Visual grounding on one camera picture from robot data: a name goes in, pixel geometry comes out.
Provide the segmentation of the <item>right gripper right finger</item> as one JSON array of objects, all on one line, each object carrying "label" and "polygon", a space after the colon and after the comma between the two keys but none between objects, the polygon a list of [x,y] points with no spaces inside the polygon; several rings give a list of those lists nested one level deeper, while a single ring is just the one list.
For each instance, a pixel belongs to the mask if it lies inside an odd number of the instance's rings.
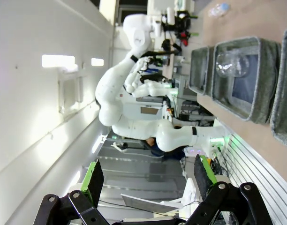
[{"label": "right gripper right finger", "polygon": [[230,212],[239,225],[269,225],[270,215],[254,183],[239,187],[218,181],[204,155],[196,155],[194,176],[202,201],[187,225],[212,225],[221,212]]}]

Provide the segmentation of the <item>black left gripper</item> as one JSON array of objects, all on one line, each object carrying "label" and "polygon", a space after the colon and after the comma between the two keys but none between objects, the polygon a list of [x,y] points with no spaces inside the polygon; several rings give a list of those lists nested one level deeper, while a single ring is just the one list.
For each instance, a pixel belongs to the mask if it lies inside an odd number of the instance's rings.
[{"label": "black left gripper", "polygon": [[175,35],[178,39],[190,39],[199,36],[197,32],[186,33],[186,18],[198,19],[198,16],[190,14],[187,10],[181,11],[175,16]]}]

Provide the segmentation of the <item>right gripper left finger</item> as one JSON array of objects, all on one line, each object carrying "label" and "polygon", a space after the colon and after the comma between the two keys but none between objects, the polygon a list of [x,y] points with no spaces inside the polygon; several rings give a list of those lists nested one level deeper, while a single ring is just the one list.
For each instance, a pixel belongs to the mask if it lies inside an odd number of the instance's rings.
[{"label": "right gripper left finger", "polygon": [[68,192],[64,197],[47,194],[38,209],[35,225],[69,225],[80,219],[84,225],[107,225],[107,220],[98,211],[98,202],[104,183],[100,162],[92,162],[81,187]]}]

